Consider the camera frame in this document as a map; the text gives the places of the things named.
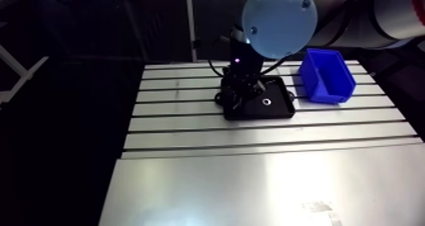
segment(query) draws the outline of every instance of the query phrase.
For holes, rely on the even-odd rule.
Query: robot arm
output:
[[[256,114],[261,99],[270,96],[271,82],[261,78],[264,57],[281,59],[275,68],[304,46],[390,48],[425,35],[423,1],[240,0],[230,66],[219,74],[223,79],[216,102],[225,116]]]
[[[393,47],[425,35],[423,1],[240,0],[233,36],[267,58],[307,45]]]

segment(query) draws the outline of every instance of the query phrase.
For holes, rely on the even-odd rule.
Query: black cable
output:
[[[331,11],[326,17],[324,17],[316,27],[316,31],[314,31],[314,35],[322,31],[325,26],[327,26],[334,18],[336,18],[348,5],[353,5],[355,0],[346,0],[344,3],[342,3],[339,7]]]
[[[212,44],[211,44],[211,47],[214,47],[215,46],[215,44],[219,41],[221,39],[221,37],[218,37],[216,40],[214,40],[214,42],[212,42]],[[280,59],[278,62],[276,62],[273,66],[270,66],[269,68],[267,68],[267,70],[264,70],[264,71],[262,71],[262,72],[260,72],[260,74],[258,74],[258,75],[255,75],[255,76],[253,76],[253,77],[250,77],[250,78],[247,78],[247,79],[238,79],[238,78],[235,78],[235,77],[226,77],[226,78],[230,78],[230,79],[233,79],[233,80],[237,80],[237,81],[245,81],[245,80],[252,80],[252,79],[256,79],[256,78],[260,78],[261,76],[263,76],[263,75],[265,75],[265,74],[267,74],[267,73],[269,73],[269,72],[271,72],[271,71],[273,71],[274,69],[276,69],[276,68],[278,68],[284,61],[286,61],[288,58],[290,57],[290,55],[289,56],[285,56],[284,58],[282,58],[282,59]],[[210,59],[208,59],[208,64],[209,64],[209,67],[210,67],[210,69],[217,75],[217,76],[219,76],[219,77],[221,77],[221,78],[225,78],[225,76],[223,75],[223,74],[221,74],[221,73],[219,73],[218,71],[217,71],[217,69],[213,66],[213,64],[211,63],[211,60]]]

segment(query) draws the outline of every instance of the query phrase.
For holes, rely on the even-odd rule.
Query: metal frame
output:
[[[22,64],[16,60],[2,45],[0,45],[0,58],[21,78],[17,81],[10,91],[0,92],[0,104],[8,103],[13,96],[22,88],[26,81],[30,80],[34,73],[42,66],[49,57],[44,56],[36,64],[34,64],[29,70],[25,69]]]

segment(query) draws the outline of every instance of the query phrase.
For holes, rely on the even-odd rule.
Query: slotted aluminum table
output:
[[[270,73],[293,118],[244,122],[222,117],[207,64],[146,66],[100,225],[420,223],[425,149],[401,112],[356,61],[346,103],[310,103],[299,65]]]

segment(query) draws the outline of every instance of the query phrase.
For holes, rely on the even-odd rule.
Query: metal table surface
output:
[[[416,132],[358,62],[338,105],[308,102],[299,65],[271,73],[293,118],[244,122],[221,116],[205,63],[146,66],[100,225],[418,225]]]

